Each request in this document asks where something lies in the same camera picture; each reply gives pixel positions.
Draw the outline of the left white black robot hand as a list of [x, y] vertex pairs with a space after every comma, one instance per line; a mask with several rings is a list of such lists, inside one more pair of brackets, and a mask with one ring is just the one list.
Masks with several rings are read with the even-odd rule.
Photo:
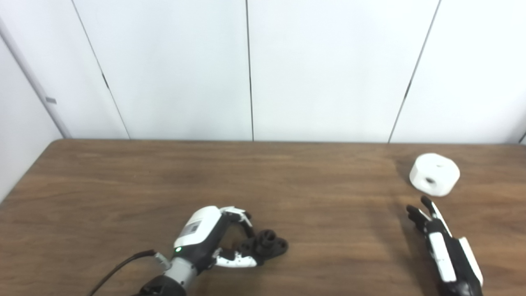
[[261, 266], [261, 261], [253, 255], [243, 255], [239, 250], [220, 247], [222, 238], [233, 224], [239, 224], [248, 238], [254, 238], [250, 219], [246, 210], [234, 206], [201, 208], [191, 216], [175, 240], [172, 258], [180, 257], [188, 261], [197, 274], [216, 265], [227, 268]]

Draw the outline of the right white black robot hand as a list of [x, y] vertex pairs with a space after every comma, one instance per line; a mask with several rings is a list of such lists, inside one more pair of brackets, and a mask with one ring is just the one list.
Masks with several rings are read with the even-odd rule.
[[439, 275], [442, 296], [482, 296], [484, 278], [466, 237], [455, 238], [436, 204], [427, 196], [420, 198], [429, 211], [406, 206], [408, 218], [423, 234], [426, 248]]

